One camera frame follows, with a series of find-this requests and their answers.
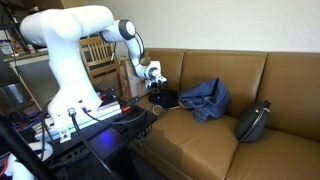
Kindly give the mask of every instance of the couch cushion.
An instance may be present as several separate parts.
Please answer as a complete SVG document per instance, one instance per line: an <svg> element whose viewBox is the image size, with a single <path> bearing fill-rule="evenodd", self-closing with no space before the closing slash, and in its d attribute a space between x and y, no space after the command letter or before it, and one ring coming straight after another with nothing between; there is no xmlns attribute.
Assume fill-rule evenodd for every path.
<svg viewBox="0 0 320 180"><path fill-rule="evenodd" d="M266 56L266 52L189 50L183 61L181 89L220 78L231 95L227 114L238 118L256 99Z"/></svg>
<svg viewBox="0 0 320 180"><path fill-rule="evenodd" d="M320 54L268 55L258 100L271 102L268 127L320 142Z"/></svg>
<svg viewBox="0 0 320 180"><path fill-rule="evenodd" d="M227 175L230 180L318 180L320 144L277 130L241 144Z"/></svg>
<svg viewBox="0 0 320 180"><path fill-rule="evenodd" d="M161 74L168 80L162 88L180 91L181 67L186 49L148 48L146 52L154 61L160 61Z"/></svg>
<svg viewBox="0 0 320 180"><path fill-rule="evenodd" d="M233 134L236 123L229 116L198 123L190 111L171 109L153 123L145 147L188 177L224 179L238 147Z"/></svg>

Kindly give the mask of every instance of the cable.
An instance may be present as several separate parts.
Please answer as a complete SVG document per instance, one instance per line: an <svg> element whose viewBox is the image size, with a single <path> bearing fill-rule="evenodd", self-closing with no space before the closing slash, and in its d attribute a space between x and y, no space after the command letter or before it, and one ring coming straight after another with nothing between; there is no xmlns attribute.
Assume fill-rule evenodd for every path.
<svg viewBox="0 0 320 180"><path fill-rule="evenodd" d="M157 112L156 112L156 109L157 109L157 108L160 108L160 109L162 110L162 112L157 113ZM157 116L161 116L161 115L163 115L164 113L166 113L167 110L164 109L164 108L163 108L162 106L160 106L160 105L155 105L155 106L153 106L153 108L152 108L152 112L153 112L153 114L155 114L155 115L157 115Z"/></svg>
<svg viewBox="0 0 320 180"><path fill-rule="evenodd" d="M144 148L144 138L152 131L152 125L150 125L148 128L146 128L145 130L143 130L138 136L136 136L135 139L139 139L141 145L138 145L138 143L136 141L133 141L134 144L140 148L143 149Z"/></svg>
<svg viewBox="0 0 320 180"><path fill-rule="evenodd" d="M146 112L147 112L147 111L146 111L145 109L143 109L143 112L142 112L138 117L135 117L135 118L133 118L133 119L130 119L130 120L127 120L127 121L115 122L115 121L119 120L120 118L123 118L123 116L120 116L120 117L118 117L117 119L115 119L115 121L113 121L113 122L107 121L107 123L109 123L109 124L127 124L127 123L130 123L130 122L136 121L137 119L140 119L143 115L146 114ZM103 119L103 120L98 119L98 118L95 118L95 117L91 116L89 113L87 113L87 112L85 112L85 111L84 111L84 113L85 113L87 116L89 116L91 119L96 120L96 121L99 121L99 122L108 120L108 118L107 118L107 119Z"/></svg>
<svg viewBox="0 0 320 180"><path fill-rule="evenodd" d="M140 39L140 42L141 42L142 46L140 45L140 43L138 43L138 45L139 45L139 51L140 51L140 59L139 59L139 64L138 64L138 65L136 65L136 66L134 66L134 67L137 67L137 66L141 65L141 60L142 60L142 58L144 57L144 50L143 50L143 52L141 52L141 49L144 49L144 43L143 43L143 40L141 39L140 34L136 31L136 34L135 34L134 38L135 38L138 42L139 42L139 39L137 38L137 36L136 36L136 35L138 35L138 37L139 37L139 39Z"/></svg>
<svg viewBox="0 0 320 180"><path fill-rule="evenodd" d="M112 176L112 178L117 179L116 176L114 175L114 173L111 171L111 169L105 164L105 162L99 157L99 155L90 146L88 141L83 137L81 130L77 124L76 113L75 113L74 109L69 109L69 116L71 117L73 125L74 125L80 139L85 144L85 146L89 149L89 151L92 153L92 155L99 161L99 163L109 172L109 174Z"/></svg>
<svg viewBox="0 0 320 180"><path fill-rule="evenodd" d="M111 64L114 63L114 59L117 59L115 58L115 54L116 54L116 47L117 47L117 43L114 43L114 48L113 48L113 52L112 52L112 56L111 56ZM108 71L106 72L106 74L104 75L104 77L102 78L102 80L99 82L99 84L95 87L95 89L98 89L99 86L102 84L102 82L104 81L104 79L107 77L107 75L109 74L109 71L110 71L110 68L108 69Z"/></svg>
<svg viewBox="0 0 320 180"><path fill-rule="evenodd" d="M41 159L41 161L43 161L43 154L44 154L44 143L45 143L45 132L44 132L44 129L45 129L45 111L47 110L47 108L48 108L48 105L49 105L49 103L51 102L51 100L50 101L48 101L45 105L44 105L44 107L43 107L43 109L42 109L42 112L41 112L41 131L42 131L42 148L41 148L41 157L40 157L40 159Z"/></svg>
<svg viewBox="0 0 320 180"><path fill-rule="evenodd" d="M38 124L40 121L41 121L41 119L38 118L38 119L36 119L36 120L33 120L33 122L25 123L25 124L23 124L22 126L18 126L17 130L18 130L19 132L24 131L24 130L27 130L27 129L31 128L32 126Z"/></svg>
<svg viewBox="0 0 320 180"><path fill-rule="evenodd" d="M52 138L51 132L48 129L48 126L45 125L44 128L45 128L46 132L49 135L49 138L50 138L50 141L51 141L51 146L52 146L52 154L51 154L51 160L50 160L50 165L49 165L49 167L51 167L53 162L54 162L54 153L55 153L55 147L56 146L55 146L55 143L53 142L53 138Z"/></svg>

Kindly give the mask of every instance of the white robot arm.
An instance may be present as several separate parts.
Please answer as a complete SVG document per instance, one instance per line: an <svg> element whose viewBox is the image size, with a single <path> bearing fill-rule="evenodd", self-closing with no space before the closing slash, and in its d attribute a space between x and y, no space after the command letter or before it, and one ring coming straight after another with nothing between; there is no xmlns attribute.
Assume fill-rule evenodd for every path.
<svg viewBox="0 0 320 180"><path fill-rule="evenodd" d="M51 120L58 132L70 125L69 109L77 116L83 108L96 111L102 101L93 89L80 56L80 39L99 33L108 42L124 42L136 74L157 83L166 81L161 76L160 63L140 64L144 51L134 25L128 20L115 21L104 6L83 6L69 9L50 9L27 16L20 31L32 44L47 46L49 66L59 84L59 91L48 106Z"/></svg>

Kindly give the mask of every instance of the wooden chair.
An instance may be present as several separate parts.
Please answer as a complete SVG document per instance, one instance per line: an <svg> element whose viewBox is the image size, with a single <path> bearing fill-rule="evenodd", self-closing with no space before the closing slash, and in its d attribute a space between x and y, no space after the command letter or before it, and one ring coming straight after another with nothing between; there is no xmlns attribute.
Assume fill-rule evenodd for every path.
<svg viewBox="0 0 320 180"><path fill-rule="evenodd" d="M111 62L113 47L101 37L90 37L80 40L80 52L83 64L93 85L101 83L105 78L118 75L116 63Z"/></svg>

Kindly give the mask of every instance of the black bag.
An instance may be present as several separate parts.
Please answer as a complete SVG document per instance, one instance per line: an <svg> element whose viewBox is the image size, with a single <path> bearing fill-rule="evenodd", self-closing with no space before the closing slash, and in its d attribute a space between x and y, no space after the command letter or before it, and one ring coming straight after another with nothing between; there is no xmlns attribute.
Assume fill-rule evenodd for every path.
<svg viewBox="0 0 320 180"><path fill-rule="evenodd" d="M235 128L235 136L241 143L257 141L269 117L269 101L256 102L245 109Z"/></svg>

